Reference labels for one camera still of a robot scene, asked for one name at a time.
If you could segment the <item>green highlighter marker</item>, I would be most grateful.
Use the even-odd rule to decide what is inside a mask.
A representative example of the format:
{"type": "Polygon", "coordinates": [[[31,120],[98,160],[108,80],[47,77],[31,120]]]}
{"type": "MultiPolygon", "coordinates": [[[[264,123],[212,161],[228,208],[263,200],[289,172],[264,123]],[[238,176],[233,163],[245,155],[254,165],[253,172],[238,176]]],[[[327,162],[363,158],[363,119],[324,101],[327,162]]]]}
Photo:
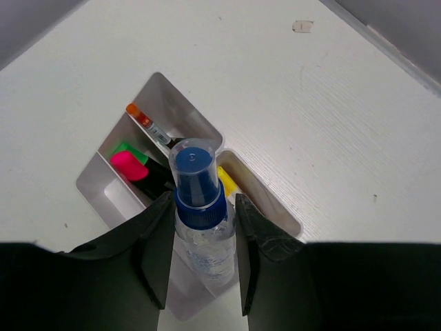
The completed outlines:
{"type": "Polygon", "coordinates": [[[139,150],[137,150],[136,148],[134,148],[133,146],[131,146],[126,142],[120,143],[112,154],[116,154],[122,151],[128,151],[132,153],[133,156],[143,165],[145,165],[149,159],[149,157],[146,154],[140,152],[139,150]]]}

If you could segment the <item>red gel pen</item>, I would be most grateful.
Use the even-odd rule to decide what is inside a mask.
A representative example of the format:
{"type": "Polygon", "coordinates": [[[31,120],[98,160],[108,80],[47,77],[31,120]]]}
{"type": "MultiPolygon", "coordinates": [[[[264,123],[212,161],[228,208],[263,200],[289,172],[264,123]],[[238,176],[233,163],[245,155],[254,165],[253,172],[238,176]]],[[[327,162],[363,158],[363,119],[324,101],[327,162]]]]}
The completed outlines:
{"type": "Polygon", "coordinates": [[[182,137],[171,137],[162,128],[156,125],[146,114],[144,114],[134,103],[126,107],[126,112],[146,131],[152,135],[160,144],[171,149],[183,140],[182,137]]]}

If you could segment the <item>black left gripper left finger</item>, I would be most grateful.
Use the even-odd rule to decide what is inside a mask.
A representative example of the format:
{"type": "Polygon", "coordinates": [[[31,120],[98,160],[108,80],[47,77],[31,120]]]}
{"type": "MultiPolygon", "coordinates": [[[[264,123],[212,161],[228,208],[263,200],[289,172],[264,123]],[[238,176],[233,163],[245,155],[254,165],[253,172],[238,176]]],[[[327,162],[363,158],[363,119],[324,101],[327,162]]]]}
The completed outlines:
{"type": "Polygon", "coordinates": [[[174,200],[70,252],[1,244],[2,330],[156,330],[174,243],[174,200]]]}

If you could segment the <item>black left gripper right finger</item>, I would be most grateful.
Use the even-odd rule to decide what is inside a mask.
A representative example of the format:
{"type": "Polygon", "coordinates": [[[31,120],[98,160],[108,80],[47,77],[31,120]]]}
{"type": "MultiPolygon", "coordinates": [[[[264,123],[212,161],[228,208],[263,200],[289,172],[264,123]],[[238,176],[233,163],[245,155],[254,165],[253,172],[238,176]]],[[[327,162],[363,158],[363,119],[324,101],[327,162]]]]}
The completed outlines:
{"type": "Polygon", "coordinates": [[[440,246],[303,243],[236,197],[250,330],[439,330],[440,246]]]}

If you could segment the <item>blue spray bottle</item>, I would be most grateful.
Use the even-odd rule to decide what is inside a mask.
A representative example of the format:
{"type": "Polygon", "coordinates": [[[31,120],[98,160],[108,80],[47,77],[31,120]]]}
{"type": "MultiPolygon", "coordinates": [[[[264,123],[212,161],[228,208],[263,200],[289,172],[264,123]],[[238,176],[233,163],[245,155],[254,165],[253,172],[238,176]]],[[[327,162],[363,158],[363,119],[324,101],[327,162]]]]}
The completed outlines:
{"type": "Polygon", "coordinates": [[[187,260],[204,282],[223,286],[235,273],[236,229],[216,153],[205,139],[184,139],[171,149],[169,164],[176,184],[175,231],[187,260]]]}

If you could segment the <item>yellow cap marker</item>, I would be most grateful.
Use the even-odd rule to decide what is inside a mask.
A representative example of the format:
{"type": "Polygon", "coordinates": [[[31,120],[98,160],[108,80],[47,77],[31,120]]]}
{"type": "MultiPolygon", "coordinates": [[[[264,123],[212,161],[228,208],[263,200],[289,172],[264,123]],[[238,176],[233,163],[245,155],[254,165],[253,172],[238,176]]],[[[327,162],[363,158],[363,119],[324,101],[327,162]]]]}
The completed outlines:
{"type": "Polygon", "coordinates": [[[237,184],[234,180],[227,174],[227,172],[223,169],[223,167],[217,167],[218,178],[221,180],[225,196],[227,198],[234,197],[240,190],[238,189],[237,184]]]}

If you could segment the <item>pink highlighter marker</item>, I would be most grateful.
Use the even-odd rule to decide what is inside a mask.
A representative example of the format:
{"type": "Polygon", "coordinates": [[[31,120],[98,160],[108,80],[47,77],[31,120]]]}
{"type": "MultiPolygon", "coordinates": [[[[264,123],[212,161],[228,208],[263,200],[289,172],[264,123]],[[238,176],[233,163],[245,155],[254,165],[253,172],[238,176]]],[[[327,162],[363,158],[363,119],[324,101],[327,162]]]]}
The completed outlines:
{"type": "Polygon", "coordinates": [[[175,189],[171,172],[155,161],[151,163],[151,159],[144,165],[130,151],[123,150],[112,155],[110,163],[153,201],[163,193],[175,189]]]}

